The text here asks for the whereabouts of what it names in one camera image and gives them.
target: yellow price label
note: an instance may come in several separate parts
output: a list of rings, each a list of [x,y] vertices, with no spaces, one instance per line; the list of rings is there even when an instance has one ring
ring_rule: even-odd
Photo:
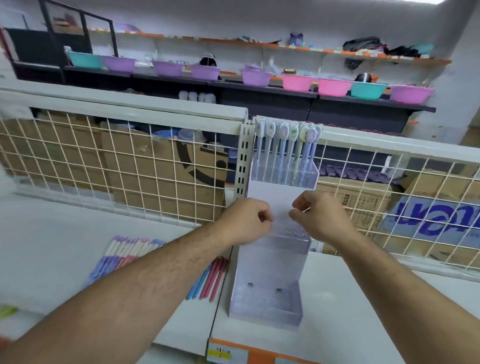
[[[225,359],[225,360],[230,360],[232,358],[232,354],[230,353],[230,350],[227,351],[227,352],[224,352],[224,351],[219,350],[219,349],[210,349],[208,351],[207,356],[213,356],[215,358],[222,358],[222,359]]]

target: yellow-green object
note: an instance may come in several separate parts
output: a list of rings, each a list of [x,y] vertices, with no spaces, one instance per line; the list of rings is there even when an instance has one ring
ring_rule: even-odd
[[[0,320],[12,316],[15,312],[18,311],[18,307],[6,306],[0,304]]]

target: black metal frame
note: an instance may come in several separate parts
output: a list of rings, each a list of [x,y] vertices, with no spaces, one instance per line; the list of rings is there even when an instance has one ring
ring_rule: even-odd
[[[79,13],[80,20],[82,22],[82,29],[84,31],[84,36],[86,37],[86,39],[88,41],[88,47],[89,47],[90,53],[93,53],[92,52],[92,42],[90,40],[90,34],[88,33],[88,28],[87,28],[87,23],[86,23],[86,20],[85,20],[85,15],[108,22],[108,24],[110,26],[110,35],[112,37],[113,52],[115,54],[115,57],[119,56],[119,52],[118,52],[118,48],[117,48],[117,39],[115,37],[115,30],[113,28],[113,21],[111,21],[110,19],[104,18],[102,16],[98,16],[98,15],[92,14],[90,12],[85,12],[81,9],[74,8],[73,6],[62,4],[61,2],[57,2],[57,1],[54,1],[54,0],[38,0],[38,2],[40,3],[40,9],[42,11],[43,18],[45,19],[45,24],[47,25],[48,33],[52,37],[52,40],[54,41],[54,43],[58,46],[59,51],[61,51],[63,53],[63,46],[58,41],[57,35],[56,35],[56,33],[53,29],[53,25],[50,21],[50,15],[48,13],[47,3],[50,3],[50,4],[53,4],[53,5],[59,6],[61,8],[65,8],[65,9],[72,10],[74,12]]]

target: acrylic display stand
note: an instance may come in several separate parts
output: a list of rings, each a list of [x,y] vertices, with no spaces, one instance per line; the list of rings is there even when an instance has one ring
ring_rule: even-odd
[[[256,155],[247,196],[268,202],[275,221],[269,235],[239,248],[229,316],[297,330],[303,317],[299,279],[311,240],[288,212],[303,191],[315,189],[319,173],[314,163],[295,172],[255,162]]]

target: teal item on shelf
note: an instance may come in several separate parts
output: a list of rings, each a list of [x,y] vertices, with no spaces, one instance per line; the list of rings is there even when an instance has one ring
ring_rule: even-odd
[[[96,54],[67,52],[67,55],[75,67],[102,69],[102,60]]]
[[[373,84],[367,82],[354,82],[351,89],[351,95],[364,100],[378,100],[384,93],[388,85]]]

